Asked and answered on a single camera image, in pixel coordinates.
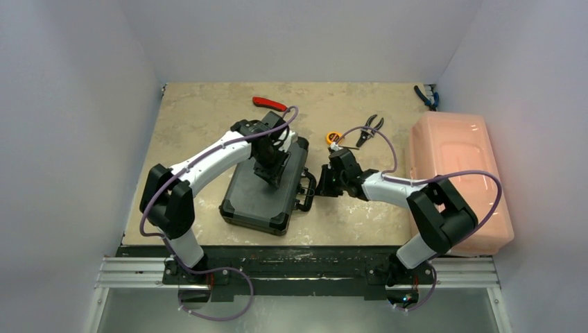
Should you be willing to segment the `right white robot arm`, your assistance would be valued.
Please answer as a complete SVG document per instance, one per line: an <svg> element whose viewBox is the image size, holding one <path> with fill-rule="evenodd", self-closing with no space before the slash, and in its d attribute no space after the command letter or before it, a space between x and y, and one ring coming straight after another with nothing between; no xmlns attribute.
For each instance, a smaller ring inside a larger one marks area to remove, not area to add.
<svg viewBox="0 0 588 333"><path fill-rule="evenodd" d="M478 226L477 215L450 180L416 185L405 178L387 178L376 169L363 170L347 148L330 153L328 163L322 165L315 194L348 194L410 211L418 232L397 250L389 264L390 275L398 282L408 281L417 266L447 253Z"/></svg>

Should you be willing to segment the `black poker set case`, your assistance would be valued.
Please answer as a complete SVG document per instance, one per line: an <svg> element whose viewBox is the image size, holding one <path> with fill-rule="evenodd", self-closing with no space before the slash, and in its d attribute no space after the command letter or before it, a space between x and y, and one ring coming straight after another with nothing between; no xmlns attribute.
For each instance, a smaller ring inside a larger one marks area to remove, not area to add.
<svg viewBox="0 0 588 333"><path fill-rule="evenodd" d="M309 142L300 137L290 145L289 159L278 185L254 174L254 160L237 165L219 211L224 222L282 236L295 210L308 212L317 180L305 166Z"/></svg>

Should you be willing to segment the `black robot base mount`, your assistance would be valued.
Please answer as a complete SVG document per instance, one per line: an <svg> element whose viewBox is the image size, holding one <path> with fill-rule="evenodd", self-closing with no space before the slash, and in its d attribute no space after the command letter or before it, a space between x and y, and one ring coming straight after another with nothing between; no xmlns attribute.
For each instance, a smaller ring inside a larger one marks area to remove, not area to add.
<svg viewBox="0 0 588 333"><path fill-rule="evenodd" d="M204 288L214 302L235 296L354 296L415 304L435 282L430 264L409 270L395 246L205 246L205 258L187 271L164 262L162 282Z"/></svg>

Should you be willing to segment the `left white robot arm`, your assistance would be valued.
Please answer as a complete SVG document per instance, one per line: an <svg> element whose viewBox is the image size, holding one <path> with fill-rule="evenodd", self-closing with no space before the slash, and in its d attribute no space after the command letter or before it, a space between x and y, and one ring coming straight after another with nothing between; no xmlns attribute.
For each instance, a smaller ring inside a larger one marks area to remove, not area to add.
<svg viewBox="0 0 588 333"><path fill-rule="evenodd" d="M147 235L149 222L159 231L180 265L180 275L191 284L204 280L205 252L191 229L196 219L194 198L212 180L229 168L253 159L253 173L271 186L278 186L289 158L289 147L297 141L290 120L268 112L261 120L240 120L215 143L189 159L166 167L156 164L149 172L139 202L139 231Z"/></svg>

